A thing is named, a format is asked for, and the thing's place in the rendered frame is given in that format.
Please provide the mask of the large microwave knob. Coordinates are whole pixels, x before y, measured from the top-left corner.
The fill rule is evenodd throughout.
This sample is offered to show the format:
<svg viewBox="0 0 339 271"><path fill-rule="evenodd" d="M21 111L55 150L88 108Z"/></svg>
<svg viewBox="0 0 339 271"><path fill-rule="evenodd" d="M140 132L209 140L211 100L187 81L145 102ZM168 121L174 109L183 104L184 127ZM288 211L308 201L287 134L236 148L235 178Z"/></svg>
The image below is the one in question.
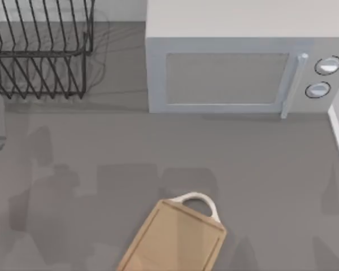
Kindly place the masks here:
<svg viewBox="0 0 339 271"><path fill-rule="evenodd" d="M331 75L339 70L339 57L330 56L319 59L315 64L315 72L321 76Z"/></svg>

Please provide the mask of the pale microwave oven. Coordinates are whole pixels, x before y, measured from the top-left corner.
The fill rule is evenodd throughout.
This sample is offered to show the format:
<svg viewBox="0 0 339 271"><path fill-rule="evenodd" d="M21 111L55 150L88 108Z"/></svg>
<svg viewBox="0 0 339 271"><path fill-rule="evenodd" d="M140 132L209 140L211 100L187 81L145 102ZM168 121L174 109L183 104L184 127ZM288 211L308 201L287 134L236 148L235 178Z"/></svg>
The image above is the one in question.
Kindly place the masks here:
<svg viewBox="0 0 339 271"><path fill-rule="evenodd" d="M148 0L147 38L278 38L309 59L290 113L326 113L339 90L339 70L321 76L319 59L339 57L339 0ZM330 92L310 99L309 85Z"/></svg>

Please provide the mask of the microwave door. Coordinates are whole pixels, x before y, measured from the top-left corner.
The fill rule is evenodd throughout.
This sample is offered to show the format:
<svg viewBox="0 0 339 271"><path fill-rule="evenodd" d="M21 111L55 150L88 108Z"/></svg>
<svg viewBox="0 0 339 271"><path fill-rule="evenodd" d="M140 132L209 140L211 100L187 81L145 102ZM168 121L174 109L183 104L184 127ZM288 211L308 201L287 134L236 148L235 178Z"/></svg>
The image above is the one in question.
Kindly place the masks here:
<svg viewBox="0 0 339 271"><path fill-rule="evenodd" d="M278 38L147 38L152 113L279 113L298 51Z"/></svg>

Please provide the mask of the wooden cutting board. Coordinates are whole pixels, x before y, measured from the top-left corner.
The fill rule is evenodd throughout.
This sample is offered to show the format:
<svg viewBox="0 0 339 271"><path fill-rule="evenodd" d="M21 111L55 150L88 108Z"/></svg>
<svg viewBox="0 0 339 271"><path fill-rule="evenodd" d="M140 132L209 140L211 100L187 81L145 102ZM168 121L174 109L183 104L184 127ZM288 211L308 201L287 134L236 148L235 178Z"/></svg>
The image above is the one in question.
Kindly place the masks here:
<svg viewBox="0 0 339 271"><path fill-rule="evenodd" d="M212 271L227 230L214 218L160 200L120 260L117 271Z"/></svg>

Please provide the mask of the small microwave knob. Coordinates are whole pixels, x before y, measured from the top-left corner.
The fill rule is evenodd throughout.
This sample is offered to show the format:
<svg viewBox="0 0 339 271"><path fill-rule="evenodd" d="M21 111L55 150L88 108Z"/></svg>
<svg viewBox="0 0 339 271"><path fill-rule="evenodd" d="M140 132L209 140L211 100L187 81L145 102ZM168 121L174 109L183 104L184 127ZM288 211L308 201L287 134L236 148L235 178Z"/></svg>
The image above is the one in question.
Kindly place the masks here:
<svg viewBox="0 0 339 271"><path fill-rule="evenodd" d="M305 94L310 99L319 99L326 96L330 90L330 84L323 81L309 85L305 90Z"/></svg>

